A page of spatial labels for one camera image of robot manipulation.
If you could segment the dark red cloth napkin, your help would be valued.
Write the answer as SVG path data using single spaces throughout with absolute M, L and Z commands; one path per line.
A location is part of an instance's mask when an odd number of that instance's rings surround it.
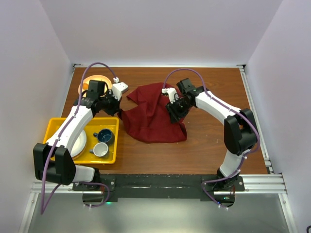
M 163 83 L 137 87 L 127 99 L 136 107 L 123 110 L 118 117 L 125 131 L 134 139 L 145 143 L 177 143 L 187 140 L 187 131 L 182 121 L 171 123 L 166 109 L 169 99 L 162 95 Z

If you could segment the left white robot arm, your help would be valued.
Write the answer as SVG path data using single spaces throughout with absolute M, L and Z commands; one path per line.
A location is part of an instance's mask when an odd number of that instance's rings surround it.
M 95 175 L 95 169 L 76 165 L 71 151 L 78 136 L 97 113 L 105 111 L 113 116 L 120 111 L 121 97 L 128 85 L 114 83 L 108 90 L 105 85 L 103 81 L 91 80 L 88 90 L 80 93 L 60 128 L 46 143 L 34 146 L 35 177 L 38 180 L 63 185 L 83 182 L 89 190 L 100 187 L 101 179 Z

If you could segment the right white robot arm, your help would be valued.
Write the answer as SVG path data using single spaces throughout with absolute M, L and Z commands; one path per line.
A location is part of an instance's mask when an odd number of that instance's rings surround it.
M 214 185 L 223 191 L 231 188 L 241 171 L 241 166 L 251 149 L 259 144 L 259 133 L 253 112 L 239 109 L 220 100 L 205 85 L 195 87 L 190 79 L 183 79 L 177 83 L 181 95 L 175 88 L 164 86 L 162 94 L 168 96 L 166 108 L 171 123 L 183 119 L 192 107 L 199 108 L 212 115 L 224 126 L 224 143 L 226 155 L 217 170 L 215 180 L 204 181 L 204 185 Z

